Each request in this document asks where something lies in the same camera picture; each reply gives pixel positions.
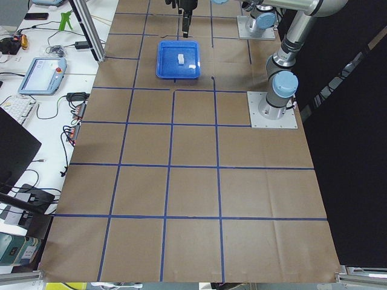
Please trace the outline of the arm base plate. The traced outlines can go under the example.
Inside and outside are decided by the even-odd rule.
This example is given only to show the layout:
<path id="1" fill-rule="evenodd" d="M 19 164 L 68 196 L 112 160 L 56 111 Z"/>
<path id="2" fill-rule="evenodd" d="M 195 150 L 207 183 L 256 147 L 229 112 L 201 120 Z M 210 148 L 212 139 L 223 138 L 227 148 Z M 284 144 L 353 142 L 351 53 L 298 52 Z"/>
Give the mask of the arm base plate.
<path id="1" fill-rule="evenodd" d="M 267 103 L 267 92 L 247 92 L 250 125 L 253 129 L 297 129 L 295 109 L 291 102 L 283 108 Z"/>
<path id="2" fill-rule="evenodd" d="M 240 39 L 275 40 L 273 26 L 276 16 L 273 13 L 263 13 L 257 18 L 238 16 L 238 34 Z"/>

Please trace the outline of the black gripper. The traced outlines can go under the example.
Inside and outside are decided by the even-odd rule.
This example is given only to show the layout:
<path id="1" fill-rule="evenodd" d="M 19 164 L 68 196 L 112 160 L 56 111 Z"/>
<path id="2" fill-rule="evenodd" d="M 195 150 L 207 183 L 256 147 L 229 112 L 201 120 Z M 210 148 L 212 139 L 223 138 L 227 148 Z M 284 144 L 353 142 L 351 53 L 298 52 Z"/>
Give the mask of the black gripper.
<path id="1" fill-rule="evenodd" d="M 171 5 L 172 8 L 182 9 L 183 12 L 183 23 L 182 23 L 182 32 L 183 37 L 189 37 L 189 29 L 192 19 L 192 11 L 195 10 L 198 6 L 198 0 L 165 0 L 166 5 Z"/>

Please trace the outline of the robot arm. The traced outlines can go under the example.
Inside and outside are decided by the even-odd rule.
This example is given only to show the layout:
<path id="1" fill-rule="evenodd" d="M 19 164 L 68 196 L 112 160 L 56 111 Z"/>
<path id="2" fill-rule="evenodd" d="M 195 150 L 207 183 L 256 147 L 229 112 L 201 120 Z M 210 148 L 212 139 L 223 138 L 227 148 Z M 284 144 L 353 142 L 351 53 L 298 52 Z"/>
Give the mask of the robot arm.
<path id="1" fill-rule="evenodd" d="M 296 55 L 317 18 L 331 16 L 341 10 L 346 1 L 243 1 L 243 9 L 250 6 L 258 8 L 276 7 L 296 10 L 296 16 L 290 25 L 281 47 L 269 57 L 266 63 L 269 89 L 258 105 L 259 113 L 269 119 L 278 120 L 287 110 L 289 99 L 298 88 L 298 78 L 291 72 L 296 63 Z"/>
<path id="2" fill-rule="evenodd" d="M 164 1 L 166 5 L 178 9 L 178 14 L 183 15 L 183 37 L 188 38 L 193 11 L 198 7 L 198 1 Z M 241 1 L 241 7 L 250 13 L 246 27 L 248 31 L 266 30 L 274 26 L 276 15 L 272 6 L 262 5 L 262 1 Z"/>

